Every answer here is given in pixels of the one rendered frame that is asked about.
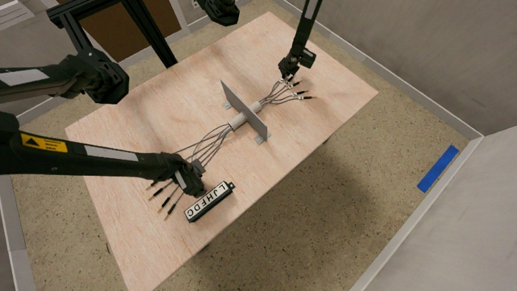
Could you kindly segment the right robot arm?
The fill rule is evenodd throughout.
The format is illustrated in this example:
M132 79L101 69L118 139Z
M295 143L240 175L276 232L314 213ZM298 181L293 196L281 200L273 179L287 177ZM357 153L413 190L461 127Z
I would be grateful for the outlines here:
M93 68L83 59L67 55L59 64L0 68L0 104L43 95L74 99L85 94L84 88L101 102L122 82L109 63ZM201 171L194 164L192 168L180 154L132 152L45 137L19 128L14 114L0 111L0 175L115 176L153 182L172 179L194 198L207 192L199 178Z

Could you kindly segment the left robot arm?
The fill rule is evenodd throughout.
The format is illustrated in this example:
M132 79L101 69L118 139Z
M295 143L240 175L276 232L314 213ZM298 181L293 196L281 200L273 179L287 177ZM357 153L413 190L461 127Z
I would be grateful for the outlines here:
M238 14L239 9L235 1L236 0L207 0L207 5L216 18L223 18ZM308 48L305 47L305 44L308 41L309 33L312 30L321 3L322 0L306 0L304 4L294 40L286 56L290 63L296 63L294 68L296 68L300 62L300 65L311 69L315 62L316 54L309 51Z

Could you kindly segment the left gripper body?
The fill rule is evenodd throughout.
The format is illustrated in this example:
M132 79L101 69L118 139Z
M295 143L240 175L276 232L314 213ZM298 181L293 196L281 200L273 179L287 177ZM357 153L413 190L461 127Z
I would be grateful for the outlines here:
M292 74L294 76L297 73L297 71L299 70L300 66L297 65L297 67L294 68L296 66L296 63L290 63L287 60L287 58L286 59L285 58L286 57L282 58L282 60L278 63L278 66L279 66L278 69L287 75Z

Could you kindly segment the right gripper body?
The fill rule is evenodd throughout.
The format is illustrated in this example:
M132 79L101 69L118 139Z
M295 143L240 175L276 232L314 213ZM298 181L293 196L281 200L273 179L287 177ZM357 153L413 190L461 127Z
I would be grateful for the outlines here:
M191 162L191 165L192 165L192 168L193 168L193 164L198 167L198 169L201 171L201 174L203 174L204 172L206 172L205 168L203 167L203 165L201 164L201 162L199 161L198 158L196 158L195 160L193 160Z

